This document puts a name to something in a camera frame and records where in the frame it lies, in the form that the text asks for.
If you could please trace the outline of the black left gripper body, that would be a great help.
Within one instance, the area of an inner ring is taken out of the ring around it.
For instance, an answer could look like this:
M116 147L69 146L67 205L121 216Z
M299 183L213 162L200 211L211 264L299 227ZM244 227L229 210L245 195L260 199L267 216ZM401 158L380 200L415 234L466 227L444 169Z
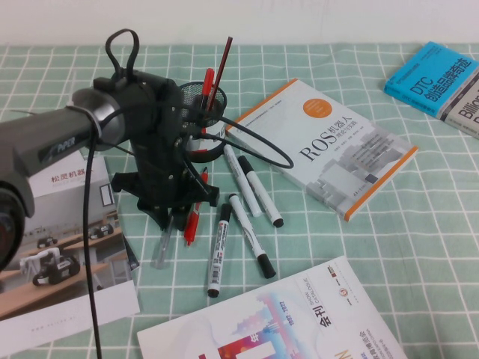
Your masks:
M197 202L216 206L219 189L195 170L186 145L200 129L195 125L158 126L130 139L136 172L116 173L114 191L127 191L152 207L182 207Z

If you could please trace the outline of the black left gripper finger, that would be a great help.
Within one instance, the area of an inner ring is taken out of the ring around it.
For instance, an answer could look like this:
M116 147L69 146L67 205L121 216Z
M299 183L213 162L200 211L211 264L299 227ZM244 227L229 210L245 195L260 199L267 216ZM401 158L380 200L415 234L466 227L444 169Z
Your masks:
M165 230L169 223L168 207L162 206L147 206L144 212L149 215L161 230Z
M174 207L171 214L175 228L185 230L189 219L189 205Z

